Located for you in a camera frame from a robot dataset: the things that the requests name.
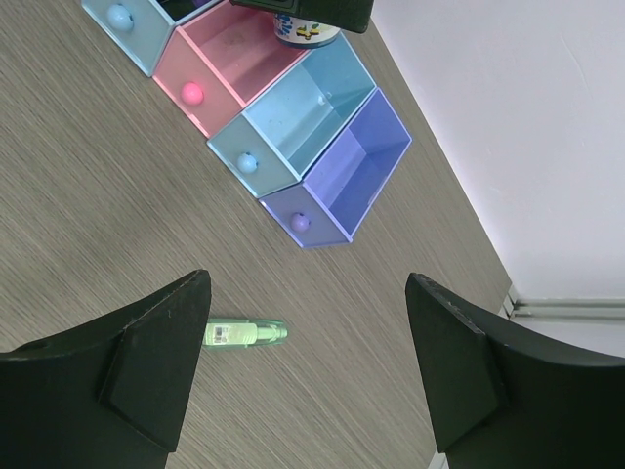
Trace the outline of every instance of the white wall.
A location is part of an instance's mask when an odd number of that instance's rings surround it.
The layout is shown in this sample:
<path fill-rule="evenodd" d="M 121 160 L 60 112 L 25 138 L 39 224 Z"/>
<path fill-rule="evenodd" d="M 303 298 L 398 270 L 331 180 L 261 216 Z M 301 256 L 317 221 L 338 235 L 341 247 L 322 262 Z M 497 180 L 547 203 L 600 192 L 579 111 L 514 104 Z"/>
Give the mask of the white wall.
<path fill-rule="evenodd" d="M 625 298 L 625 1 L 376 0 L 373 19 L 520 295 Z"/>

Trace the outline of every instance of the green highlighter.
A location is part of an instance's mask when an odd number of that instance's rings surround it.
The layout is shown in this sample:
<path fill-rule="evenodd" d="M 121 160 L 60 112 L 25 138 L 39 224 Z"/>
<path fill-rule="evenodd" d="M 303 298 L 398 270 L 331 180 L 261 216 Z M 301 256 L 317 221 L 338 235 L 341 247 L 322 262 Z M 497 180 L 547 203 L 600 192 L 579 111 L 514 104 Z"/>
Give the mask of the green highlighter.
<path fill-rule="evenodd" d="M 212 320 L 204 332 L 207 349 L 245 349 L 284 343 L 288 331 L 281 320 Z"/>

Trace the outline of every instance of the purple knob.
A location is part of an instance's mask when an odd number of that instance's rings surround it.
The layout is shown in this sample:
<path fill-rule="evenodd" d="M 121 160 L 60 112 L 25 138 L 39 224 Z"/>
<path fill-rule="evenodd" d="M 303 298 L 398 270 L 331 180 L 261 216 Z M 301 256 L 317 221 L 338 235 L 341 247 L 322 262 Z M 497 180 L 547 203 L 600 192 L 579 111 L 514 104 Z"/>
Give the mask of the purple knob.
<path fill-rule="evenodd" d="M 291 230 L 303 233 L 311 226 L 311 221 L 303 213 L 294 213 L 291 217 Z"/>

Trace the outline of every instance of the blue drawer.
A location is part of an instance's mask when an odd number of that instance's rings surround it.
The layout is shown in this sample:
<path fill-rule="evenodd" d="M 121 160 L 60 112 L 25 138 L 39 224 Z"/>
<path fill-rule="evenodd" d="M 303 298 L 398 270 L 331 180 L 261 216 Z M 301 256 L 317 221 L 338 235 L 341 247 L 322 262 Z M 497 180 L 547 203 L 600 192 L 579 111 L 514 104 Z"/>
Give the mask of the blue drawer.
<path fill-rule="evenodd" d="M 208 145 L 262 197 L 301 181 L 375 89 L 341 34 L 310 52 Z"/>
<path fill-rule="evenodd" d="M 174 27 L 221 0 L 82 0 L 85 11 L 147 76 Z"/>

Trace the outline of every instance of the black object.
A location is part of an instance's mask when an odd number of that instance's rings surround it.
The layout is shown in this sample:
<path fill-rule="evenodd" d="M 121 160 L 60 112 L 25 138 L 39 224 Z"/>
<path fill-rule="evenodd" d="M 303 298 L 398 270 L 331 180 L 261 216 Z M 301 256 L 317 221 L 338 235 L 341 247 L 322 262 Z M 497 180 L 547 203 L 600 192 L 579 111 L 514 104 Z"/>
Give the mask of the black object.
<path fill-rule="evenodd" d="M 409 277 L 406 303 L 450 469 L 625 467 L 625 359 L 535 333 L 425 276 Z"/>
<path fill-rule="evenodd" d="M 0 467 L 162 469 L 178 445 L 211 303 L 196 271 L 0 354 Z"/>
<path fill-rule="evenodd" d="M 369 26 L 373 0 L 230 0 L 232 5 L 284 13 L 363 33 Z"/>

